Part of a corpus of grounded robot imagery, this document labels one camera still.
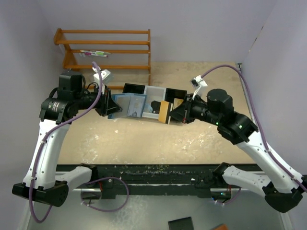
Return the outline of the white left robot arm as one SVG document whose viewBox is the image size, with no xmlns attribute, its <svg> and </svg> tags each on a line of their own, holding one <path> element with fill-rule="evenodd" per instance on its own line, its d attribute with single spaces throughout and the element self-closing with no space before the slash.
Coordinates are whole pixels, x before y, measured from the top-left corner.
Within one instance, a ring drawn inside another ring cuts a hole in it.
<svg viewBox="0 0 307 230">
<path fill-rule="evenodd" d="M 60 207 L 70 191 L 98 178 L 98 168 L 94 165 L 82 163 L 59 177 L 56 168 L 65 136 L 73 120 L 81 117 L 80 110 L 95 109 L 100 116 L 122 111 L 107 87 L 112 77 L 106 69 L 96 73 L 94 79 L 98 86 L 89 92 L 81 73 L 70 70 L 60 74 L 58 87 L 41 104 L 39 136 L 33 159 L 23 181 L 13 185 L 14 195 L 30 202 Z"/>
</svg>

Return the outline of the blue leather card holder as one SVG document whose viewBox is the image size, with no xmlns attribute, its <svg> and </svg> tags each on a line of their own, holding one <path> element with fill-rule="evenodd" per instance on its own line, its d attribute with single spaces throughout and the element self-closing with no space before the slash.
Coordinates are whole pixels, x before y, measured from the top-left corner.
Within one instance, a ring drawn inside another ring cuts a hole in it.
<svg viewBox="0 0 307 230">
<path fill-rule="evenodd" d="M 121 112 L 108 115 L 108 119 L 142 118 L 144 112 L 151 113 L 153 108 L 146 102 L 147 95 L 137 93 L 113 94 L 112 99 L 121 107 Z"/>
</svg>

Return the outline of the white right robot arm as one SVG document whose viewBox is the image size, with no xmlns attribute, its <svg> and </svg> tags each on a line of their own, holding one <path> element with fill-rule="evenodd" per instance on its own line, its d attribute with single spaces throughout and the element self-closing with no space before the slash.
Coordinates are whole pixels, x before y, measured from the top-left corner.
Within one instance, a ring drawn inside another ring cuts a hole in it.
<svg viewBox="0 0 307 230">
<path fill-rule="evenodd" d="M 210 90 L 207 101 L 188 94 L 170 116 L 183 124 L 200 120 L 216 125 L 224 139 L 244 151 L 265 173 L 256 175 L 223 162 L 213 171 L 217 183 L 250 190 L 281 213 L 295 208 L 302 200 L 307 177 L 294 170 L 269 147 L 249 117 L 234 110 L 233 98 L 225 90 Z"/>
</svg>

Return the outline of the gold card with black stripe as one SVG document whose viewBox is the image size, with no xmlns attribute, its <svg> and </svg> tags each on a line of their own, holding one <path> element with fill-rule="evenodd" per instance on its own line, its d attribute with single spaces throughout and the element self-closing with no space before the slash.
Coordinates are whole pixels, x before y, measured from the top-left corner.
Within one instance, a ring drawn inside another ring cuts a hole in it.
<svg viewBox="0 0 307 230">
<path fill-rule="evenodd" d="M 170 124 L 170 112 L 173 110 L 173 103 L 161 101 L 158 121 L 164 124 Z"/>
</svg>

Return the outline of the gold credit card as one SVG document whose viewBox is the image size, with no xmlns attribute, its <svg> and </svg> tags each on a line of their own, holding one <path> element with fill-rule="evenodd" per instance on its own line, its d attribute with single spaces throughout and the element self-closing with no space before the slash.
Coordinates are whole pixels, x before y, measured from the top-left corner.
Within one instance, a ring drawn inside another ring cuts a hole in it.
<svg viewBox="0 0 307 230">
<path fill-rule="evenodd" d="M 175 98 L 173 102 L 173 109 L 176 109 L 178 106 L 180 106 L 183 103 L 183 99 Z"/>
</svg>

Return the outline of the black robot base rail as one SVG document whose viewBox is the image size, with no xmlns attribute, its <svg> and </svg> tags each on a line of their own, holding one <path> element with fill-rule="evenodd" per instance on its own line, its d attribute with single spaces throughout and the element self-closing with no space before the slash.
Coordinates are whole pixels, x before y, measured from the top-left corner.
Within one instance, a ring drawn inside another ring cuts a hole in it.
<svg viewBox="0 0 307 230">
<path fill-rule="evenodd" d="M 97 179 L 101 183 L 77 189 L 102 192 L 102 198 L 130 196 L 197 196 L 210 198 L 213 192 L 226 191 L 229 186 L 214 178 L 216 164 L 98 164 Z"/>
</svg>

